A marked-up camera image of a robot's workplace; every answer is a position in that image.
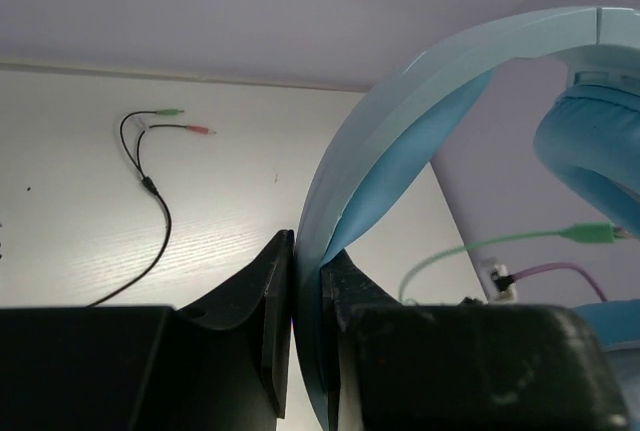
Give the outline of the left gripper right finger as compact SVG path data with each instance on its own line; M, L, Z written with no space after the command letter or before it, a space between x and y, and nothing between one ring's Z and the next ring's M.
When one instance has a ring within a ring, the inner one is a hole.
M322 352L330 430L400 430L401 305L342 251L321 269Z

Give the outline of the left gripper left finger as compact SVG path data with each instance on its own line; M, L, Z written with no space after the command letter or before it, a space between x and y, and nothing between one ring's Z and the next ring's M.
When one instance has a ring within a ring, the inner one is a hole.
M278 231L248 265L180 310L186 418L284 416L293 247L293 231Z

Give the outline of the light blue headphones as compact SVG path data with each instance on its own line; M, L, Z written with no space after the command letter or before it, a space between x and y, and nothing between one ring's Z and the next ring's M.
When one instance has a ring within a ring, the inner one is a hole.
M565 7L488 22L445 39L377 84L343 122L316 170L298 226L293 324L314 413L329 423L321 355L320 271L366 233L430 162L488 85L515 59L554 56L565 92L534 150L565 186L639 231L639 13Z

